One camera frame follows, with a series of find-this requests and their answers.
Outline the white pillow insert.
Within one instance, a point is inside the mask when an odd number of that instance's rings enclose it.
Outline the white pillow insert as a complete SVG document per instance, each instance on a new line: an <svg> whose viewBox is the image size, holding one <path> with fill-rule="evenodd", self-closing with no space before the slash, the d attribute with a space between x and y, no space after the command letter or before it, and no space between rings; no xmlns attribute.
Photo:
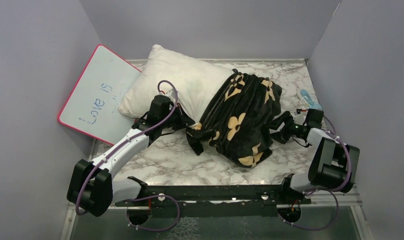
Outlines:
<svg viewBox="0 0 404 240"><path fill-rule="evenodd" d="M137 80L125 94L118 110L121 114L139 118L146 113L158 90L178 91L178 102L186 115L198 122L205 109L233 71L195 59L155 44Z"/></svg>

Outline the black floral pillowcase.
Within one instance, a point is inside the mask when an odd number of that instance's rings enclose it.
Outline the black floral pillowcase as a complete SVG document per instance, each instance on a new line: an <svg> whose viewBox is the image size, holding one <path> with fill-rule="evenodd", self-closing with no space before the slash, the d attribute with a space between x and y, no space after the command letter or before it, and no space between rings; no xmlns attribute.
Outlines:
<svg viewBox="0 0 404 240"><path fill-rule="evenodd" d="M224 82L200 120L186 129L196 155L203 142L243 168L253 168L271 156L270 127L281 113L282 87L268 77L239 72Z"/></svg>

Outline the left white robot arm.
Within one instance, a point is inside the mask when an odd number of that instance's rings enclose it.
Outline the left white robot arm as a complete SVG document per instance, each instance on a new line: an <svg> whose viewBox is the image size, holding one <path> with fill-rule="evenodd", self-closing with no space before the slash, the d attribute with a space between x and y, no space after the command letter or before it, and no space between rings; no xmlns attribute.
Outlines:
<svg viewBox="0 0 404 240"><path fill-rule="evenodd" d="M165 95L157 95L149 111L132 125L128 133L105 153L87 161L80 160L73 169L67 200L75 204L76 213L101 216L111 204L131 201L141 205L147 192L134 177L114 181L119 171L139 152L162 136L164 129L185 129L195 122L180 106Z"/></svg>

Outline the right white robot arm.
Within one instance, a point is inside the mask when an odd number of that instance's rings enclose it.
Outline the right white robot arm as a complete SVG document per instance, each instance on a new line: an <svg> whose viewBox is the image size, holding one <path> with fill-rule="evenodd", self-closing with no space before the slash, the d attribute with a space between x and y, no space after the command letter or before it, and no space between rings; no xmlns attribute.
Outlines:
<svg viewBox="0 0 404 240"><path fill-rule="evenodd" d="M316 149L308 172L286 177L278 190L279 199L286 204L297 199L298 193L308 195L317 190L347 193L354 185L360 150L323 130L323 119L323 111L308 109L304 122L297 124L291 113L285 111L267 124L274 130L270 135L273 140L285 144L298 138L305 142L305 148Z"/></svg>

